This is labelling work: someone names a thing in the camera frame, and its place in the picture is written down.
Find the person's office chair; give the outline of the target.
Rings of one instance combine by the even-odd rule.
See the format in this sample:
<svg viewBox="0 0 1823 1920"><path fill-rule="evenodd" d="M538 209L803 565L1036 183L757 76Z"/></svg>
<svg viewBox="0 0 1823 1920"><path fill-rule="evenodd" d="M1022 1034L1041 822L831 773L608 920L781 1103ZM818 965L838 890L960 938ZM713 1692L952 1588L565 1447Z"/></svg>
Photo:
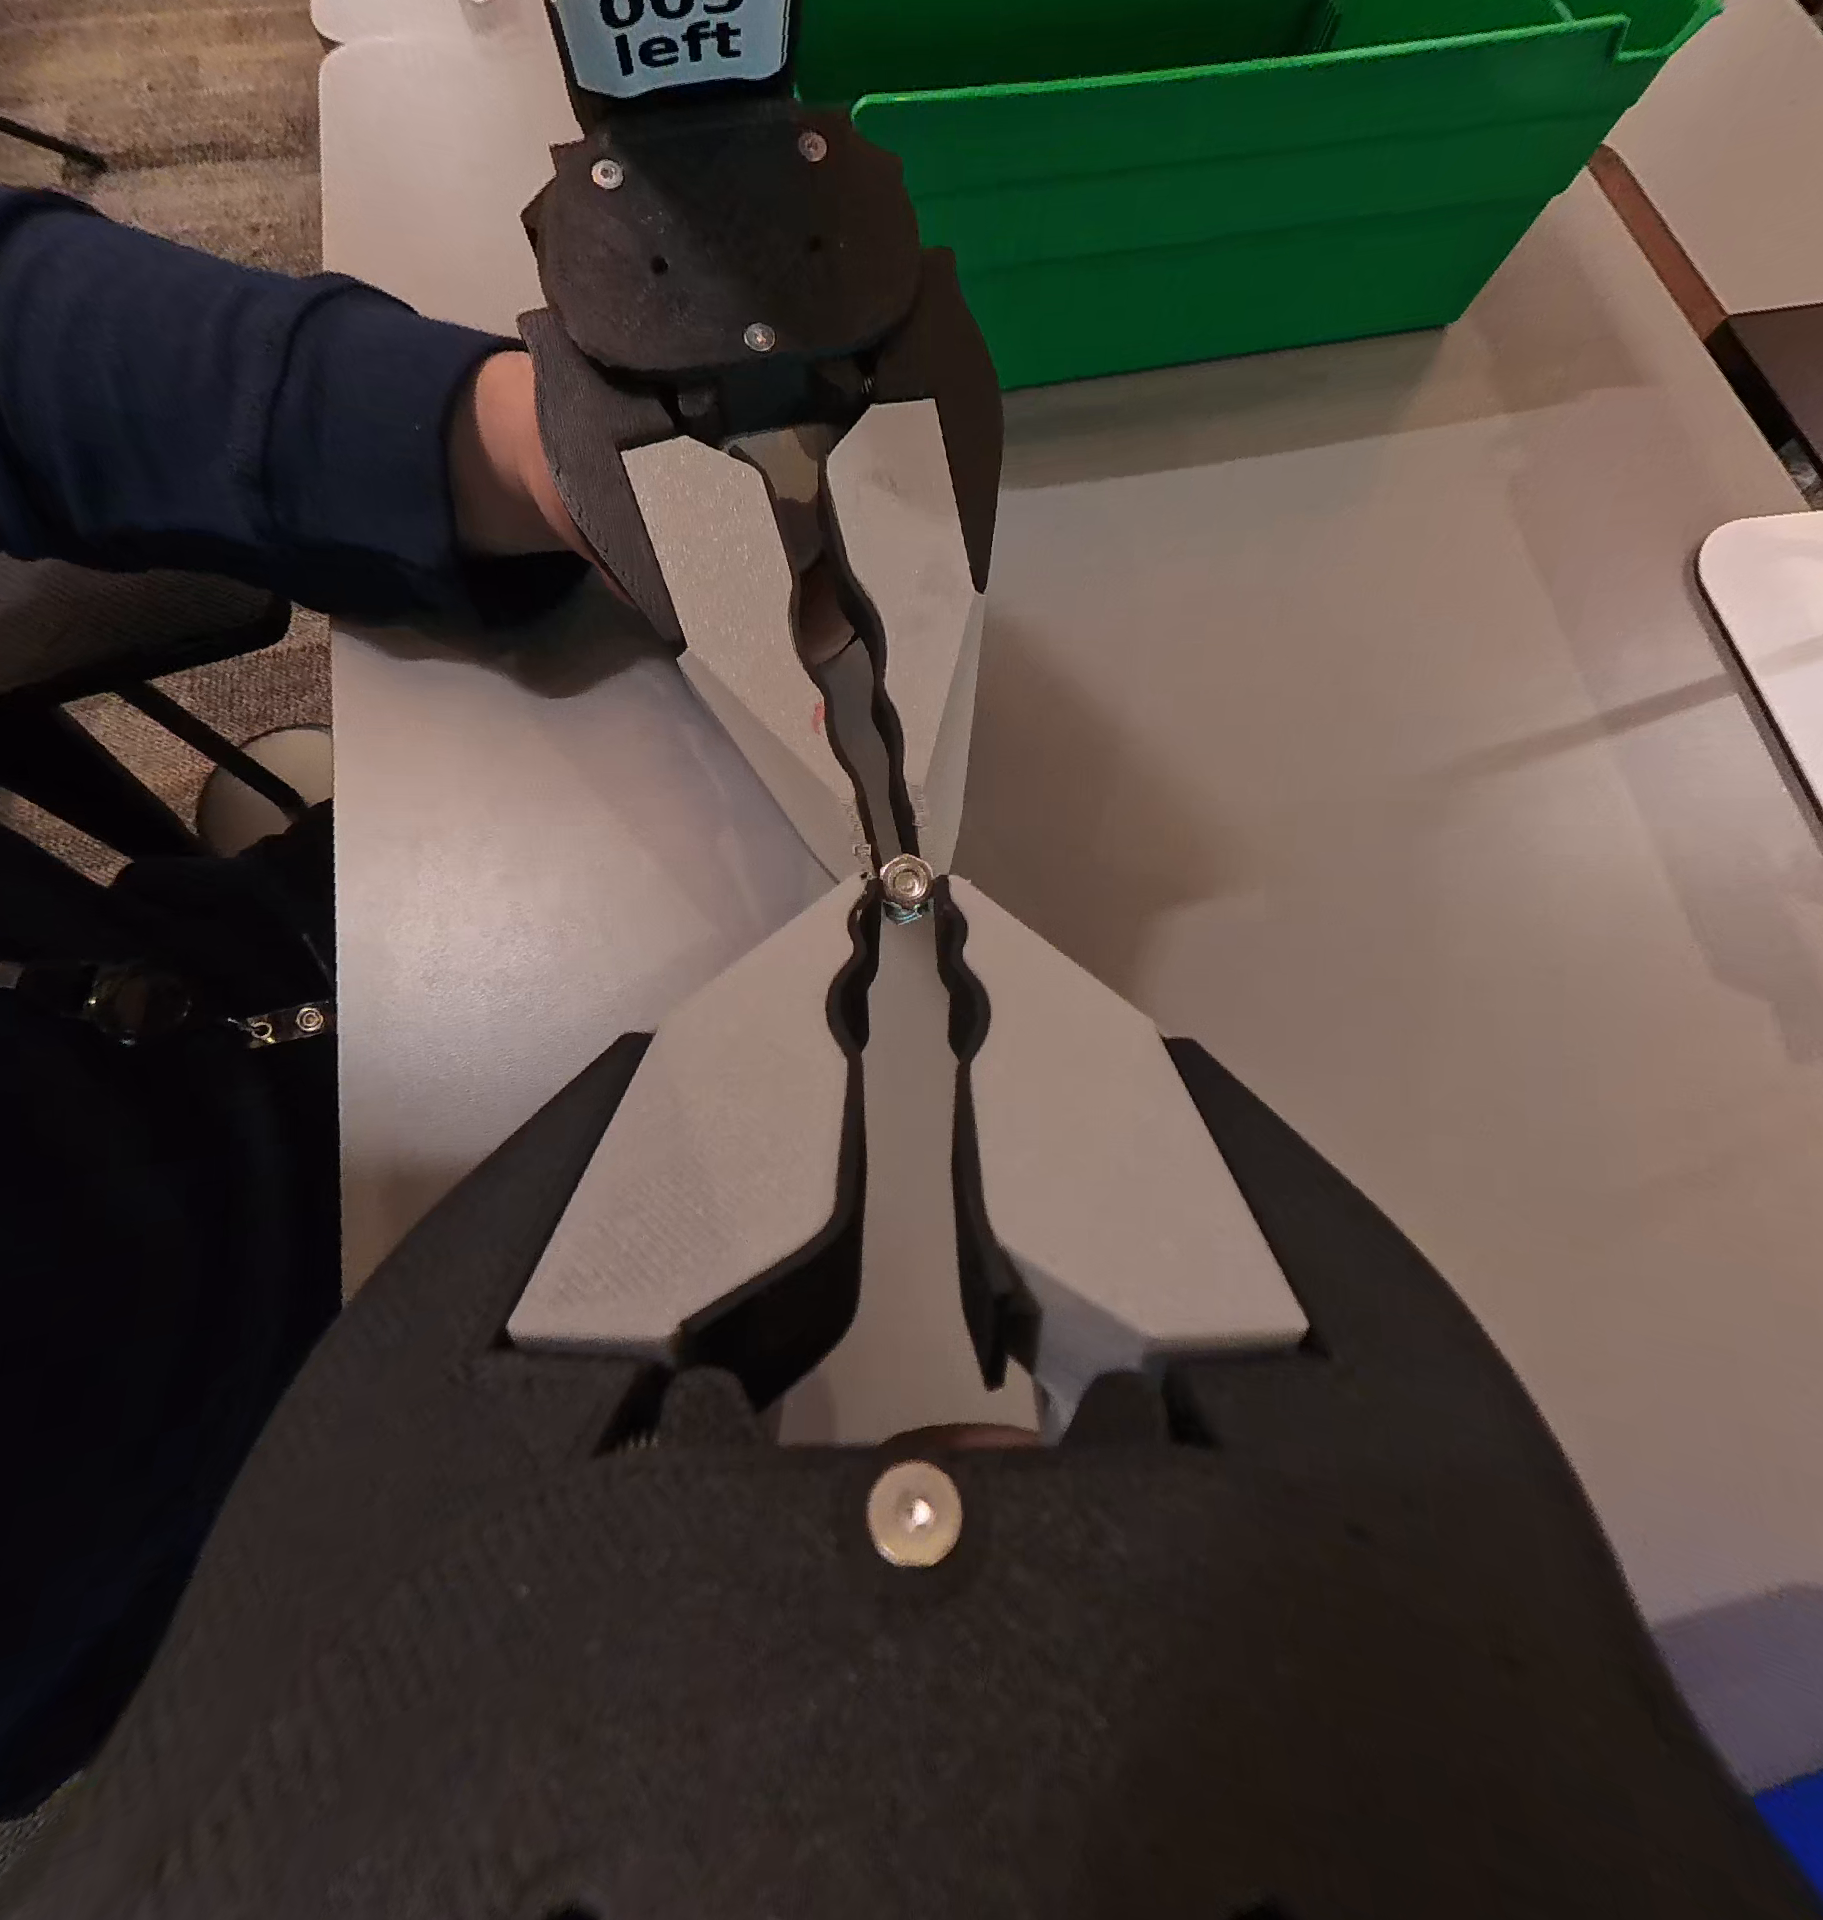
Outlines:
<svg viewBox="0 0 1823 1920"><path fill-rule="evenodd" d="M157 692L157 679L244 664L282 639L291 602L262 583L0 551L0 787L85 824L115 856L201 856L203 833L67 714L75 695L125 695L294 824L315 808Z"/></svg>

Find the person's left forearm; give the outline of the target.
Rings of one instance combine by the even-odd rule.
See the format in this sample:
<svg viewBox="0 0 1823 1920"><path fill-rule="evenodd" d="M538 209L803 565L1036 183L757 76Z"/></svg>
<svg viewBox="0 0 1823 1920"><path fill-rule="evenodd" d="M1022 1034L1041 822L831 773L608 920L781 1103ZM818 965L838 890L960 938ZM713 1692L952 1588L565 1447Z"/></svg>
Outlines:
<svg viewBox="0 0 1823 1920"><path fill-rule="evenodd" d="M0 551L201 570L347 619L533 619L584 583L458 433L498 335L0 190Z"/></svg>

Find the white stand base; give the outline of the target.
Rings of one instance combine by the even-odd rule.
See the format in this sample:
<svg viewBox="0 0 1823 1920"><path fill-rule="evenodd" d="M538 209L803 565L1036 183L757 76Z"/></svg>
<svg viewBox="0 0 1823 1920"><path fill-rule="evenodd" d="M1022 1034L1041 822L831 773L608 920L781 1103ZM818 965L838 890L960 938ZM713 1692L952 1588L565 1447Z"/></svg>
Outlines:
<svg viewBox="0 0 1823 1920"><path fill-rule="evenodd" d="M1720 525L1697 583L1823 824L1823 511Z"/></svg>

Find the person's left hand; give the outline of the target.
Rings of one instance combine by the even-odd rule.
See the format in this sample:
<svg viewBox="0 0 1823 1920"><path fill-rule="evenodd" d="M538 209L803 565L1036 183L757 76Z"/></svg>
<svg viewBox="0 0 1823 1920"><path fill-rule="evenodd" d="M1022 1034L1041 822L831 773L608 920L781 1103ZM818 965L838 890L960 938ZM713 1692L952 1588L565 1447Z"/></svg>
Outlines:
<svg viewBox="0 0 1823 1920"><path fill-rule="evenodd" d="M641 604L552 485L538 442L538 375L525 353L481 360L481 375L450 412L443 448L450 448L458 544L470 565L577 551L625 604Z"/></svg>

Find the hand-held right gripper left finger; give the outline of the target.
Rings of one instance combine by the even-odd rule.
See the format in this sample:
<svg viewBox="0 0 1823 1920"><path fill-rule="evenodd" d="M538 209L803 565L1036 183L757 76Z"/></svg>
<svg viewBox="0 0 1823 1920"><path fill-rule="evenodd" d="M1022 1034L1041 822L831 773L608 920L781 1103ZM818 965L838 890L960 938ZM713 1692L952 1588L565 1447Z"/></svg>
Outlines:
<svg viewBox="0 0 1823 1920"><path fill-rule="evenodd" d="M518 1350L724 1363L764 1412L850 1335L868 989L873 890L838 880L641 1048Z"/></svg>

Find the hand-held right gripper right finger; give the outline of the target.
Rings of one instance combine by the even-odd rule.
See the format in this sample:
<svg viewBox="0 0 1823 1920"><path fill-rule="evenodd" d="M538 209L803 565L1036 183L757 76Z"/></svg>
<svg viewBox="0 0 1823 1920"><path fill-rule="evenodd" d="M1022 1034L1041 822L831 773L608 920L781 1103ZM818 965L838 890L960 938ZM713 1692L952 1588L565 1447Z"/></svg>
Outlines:
<svg viewBox="0 0 1823 1920"><path fill-rule="evenodd" d="M981 1379L1016 1363L1041 1436L1105 1374L1301 1350L1292 1301L1167 1043L996 899L932 880L952 996L952 1216Z"/></svg>

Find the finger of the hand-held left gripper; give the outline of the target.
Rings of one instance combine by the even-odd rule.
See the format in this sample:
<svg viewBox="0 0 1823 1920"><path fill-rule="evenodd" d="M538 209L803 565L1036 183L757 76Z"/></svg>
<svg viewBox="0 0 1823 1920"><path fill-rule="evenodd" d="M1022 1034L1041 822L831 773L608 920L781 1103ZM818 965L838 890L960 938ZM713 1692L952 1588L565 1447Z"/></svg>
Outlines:
<svg viewBox="0 0 1823 1920"><path fill-rule="evenodd" d="M728 727L757 787L838 880L873 880L858 780L831 743L831 695L798 651L798 565L772 485L737 448L625 448L625 477L663 565L686 682Z"/></svg>
<svg viewBox="0 0 1823 1920"><path fill-rule="evenodd" d="M873 399L831 448L831 529L858 604L873 618L873 692L900 720L900 780L908 808L906 833L932 874L952 874L976 780L990 594L976 583L932 394Z"/></svg>

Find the green plastic bin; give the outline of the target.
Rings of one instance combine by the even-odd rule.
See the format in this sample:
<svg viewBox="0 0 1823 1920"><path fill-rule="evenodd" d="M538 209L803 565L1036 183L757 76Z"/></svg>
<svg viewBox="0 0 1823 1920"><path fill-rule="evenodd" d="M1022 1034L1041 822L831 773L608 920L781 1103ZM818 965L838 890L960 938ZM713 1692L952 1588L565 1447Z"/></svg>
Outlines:
<svg viewBox="0 0 1823 1920"><path fill-rule="evenodd" d="M1448 323L1706 0L803 0L999 385Z"/></svg>

